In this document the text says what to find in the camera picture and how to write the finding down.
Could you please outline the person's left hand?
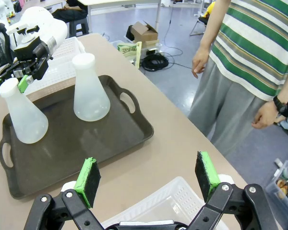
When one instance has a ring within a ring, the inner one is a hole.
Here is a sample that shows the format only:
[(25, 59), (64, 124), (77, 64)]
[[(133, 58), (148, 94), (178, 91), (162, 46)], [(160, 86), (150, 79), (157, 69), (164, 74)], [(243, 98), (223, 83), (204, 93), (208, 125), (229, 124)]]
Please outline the person's left hand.
[(277, 116), (278, 111), (274, 102), (266, 102), (256, 113), (252, 122), (252, 127), (255, 129), (266, 128), (274, 123)]

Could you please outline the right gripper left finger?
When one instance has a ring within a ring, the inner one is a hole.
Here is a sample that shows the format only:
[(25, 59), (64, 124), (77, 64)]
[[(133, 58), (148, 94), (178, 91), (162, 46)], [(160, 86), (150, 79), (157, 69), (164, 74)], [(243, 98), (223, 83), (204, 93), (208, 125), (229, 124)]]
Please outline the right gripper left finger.
[(25, 230), (61, 230), (72, 220), (79, 230), (102, 230), (90, 208), (94, 205), (101, 175), (96, 159), (84, 160), (74, 185), (65, 184), (56, 197), (42, 194), (35, 198), (27, 217)]

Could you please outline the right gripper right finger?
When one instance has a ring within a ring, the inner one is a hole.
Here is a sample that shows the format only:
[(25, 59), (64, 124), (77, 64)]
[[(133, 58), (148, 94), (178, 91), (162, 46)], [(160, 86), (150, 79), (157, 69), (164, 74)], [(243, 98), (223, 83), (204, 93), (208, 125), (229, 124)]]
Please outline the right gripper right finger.
[(242, 230), (277, 230), (278, 226), (263, 188), (243, 189), (221, 182), (207, 152), (199, 151), (195, 174), (205, 205), (188, 225), (189, 230), (213, 230), (224, 214), (234, 215)]

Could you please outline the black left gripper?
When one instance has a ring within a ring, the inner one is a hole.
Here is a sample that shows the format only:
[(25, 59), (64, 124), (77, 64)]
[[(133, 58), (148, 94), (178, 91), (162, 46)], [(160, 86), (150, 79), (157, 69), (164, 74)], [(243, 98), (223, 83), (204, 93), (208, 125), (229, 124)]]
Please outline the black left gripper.
[(7, 64), (0, 70), (0, 86), (10, 78), (18, 80), (18, 90), (24, 93), (34, 80), (41, 80), (48, 69), (51, 57), (48, 45), (39, 36), (26, 44), (18, 45), (14, 50), (15, 64)]

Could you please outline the person's right hand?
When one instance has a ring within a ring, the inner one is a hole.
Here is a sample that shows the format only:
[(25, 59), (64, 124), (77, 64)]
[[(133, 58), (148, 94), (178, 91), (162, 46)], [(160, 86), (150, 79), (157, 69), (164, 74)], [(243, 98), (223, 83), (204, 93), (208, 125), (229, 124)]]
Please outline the person's right hand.
[(198, 78), (198, 74), (202, 73), (209, 58), (209, 48), (199, 47), (192, 59), (192, 74)]

